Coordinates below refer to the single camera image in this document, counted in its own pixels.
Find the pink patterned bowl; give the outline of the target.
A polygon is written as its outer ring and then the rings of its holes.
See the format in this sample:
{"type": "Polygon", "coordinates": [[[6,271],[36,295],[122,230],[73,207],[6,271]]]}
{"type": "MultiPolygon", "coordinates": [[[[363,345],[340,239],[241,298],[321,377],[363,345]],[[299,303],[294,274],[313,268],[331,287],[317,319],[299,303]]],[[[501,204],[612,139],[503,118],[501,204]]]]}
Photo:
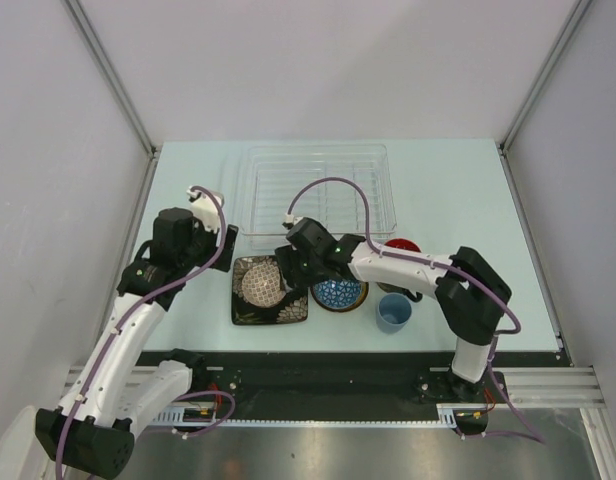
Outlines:
{"type": "Polygon", "coordinates": [[[254,266],[244,275],[241,286],[244,299],[260,308],[273,307],[286,295],[279,269],[274,264],[254,266]]]}

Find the clear plastic dish rack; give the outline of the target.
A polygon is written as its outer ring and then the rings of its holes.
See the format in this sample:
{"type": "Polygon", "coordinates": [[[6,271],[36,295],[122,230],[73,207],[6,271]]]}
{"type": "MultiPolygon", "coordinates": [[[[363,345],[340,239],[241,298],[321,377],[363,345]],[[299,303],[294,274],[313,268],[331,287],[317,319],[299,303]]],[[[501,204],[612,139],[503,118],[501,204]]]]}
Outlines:
{"type": "Polygon", "coordinates": [[[288,211],[332,235],[377,241],[397,230],[387,149],[382,144],[256,146],[242,158],[236,200],[240,233],[256,252],[285,242],[288,211]]]}

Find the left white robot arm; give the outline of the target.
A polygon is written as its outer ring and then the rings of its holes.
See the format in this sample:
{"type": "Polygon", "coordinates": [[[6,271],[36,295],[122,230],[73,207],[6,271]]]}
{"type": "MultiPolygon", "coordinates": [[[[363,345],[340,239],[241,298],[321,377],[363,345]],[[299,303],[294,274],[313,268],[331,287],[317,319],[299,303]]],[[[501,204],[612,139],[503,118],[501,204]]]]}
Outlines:
{"type": "Polygon", "coordinates": [[[152,239],[122,272],[107,325],[79,377],[57,407],[36,413],[35,436],[56,478],[76,469],[115,479],[136,440],[169,404],[222,397],[209,386],[202,356],[181,349],[172,350],[131,395],[124,389],[179,292],[208,269],[228,270],[237,232],[213,195],[159,212],[152,239]]]}

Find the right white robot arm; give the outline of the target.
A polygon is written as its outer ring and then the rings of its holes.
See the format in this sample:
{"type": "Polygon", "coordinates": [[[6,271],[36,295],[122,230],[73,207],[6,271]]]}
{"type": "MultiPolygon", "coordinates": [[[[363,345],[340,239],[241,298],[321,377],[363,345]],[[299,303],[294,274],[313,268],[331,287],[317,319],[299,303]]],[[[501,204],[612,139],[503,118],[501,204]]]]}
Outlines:
{"type": "Polygon", "coordinates": [[[275,257],[291,288],[346,280],[391,285],[435,300],[456,337],[442,387],[461,401],[484,391],[496,338],[520,331],[508,306],[510,287],[469,247],[449,256],[400,250],[361,235],[335,238],[321,223],[303,218],[288,230],[275,257]]]}

